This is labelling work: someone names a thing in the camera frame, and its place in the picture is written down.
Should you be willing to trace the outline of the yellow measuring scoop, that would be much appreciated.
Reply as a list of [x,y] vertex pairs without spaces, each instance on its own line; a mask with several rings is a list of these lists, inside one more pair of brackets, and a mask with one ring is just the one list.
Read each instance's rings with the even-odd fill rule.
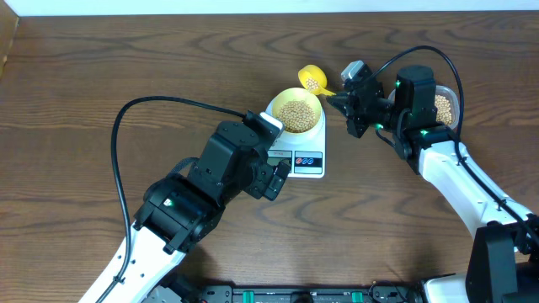
[[314,95],[334,96],[334,93],[327,90],[328,79],[322,69],[315,65],[306,65],[298,71],[298,78],[301,85]]

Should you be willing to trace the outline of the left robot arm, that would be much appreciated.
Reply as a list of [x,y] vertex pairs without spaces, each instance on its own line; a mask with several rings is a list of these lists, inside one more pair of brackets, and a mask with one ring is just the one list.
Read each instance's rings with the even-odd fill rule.
[[268,163],[282,129],[278,120],[260,117],[220,123],[187,176],[172,172],[146,191],[131,239],[122,243],[130,254],[118,252],[81,300],[143,301],[216,228],[239,193],[275,200],[291,170]]

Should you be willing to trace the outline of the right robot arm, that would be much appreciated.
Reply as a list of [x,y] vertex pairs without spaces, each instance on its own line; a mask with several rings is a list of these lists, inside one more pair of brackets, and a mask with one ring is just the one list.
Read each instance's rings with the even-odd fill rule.
[[411,302],[536,302],[538,217],[516,203],[473,161],[456,133],[437,119],[436,83],[427,66],[398,71],[393,99],[362,61],[341,73],[342,93],[328,102],[361,137],[373,126],[415,173],[435,186],[473,238],[465,274],[422,282]]

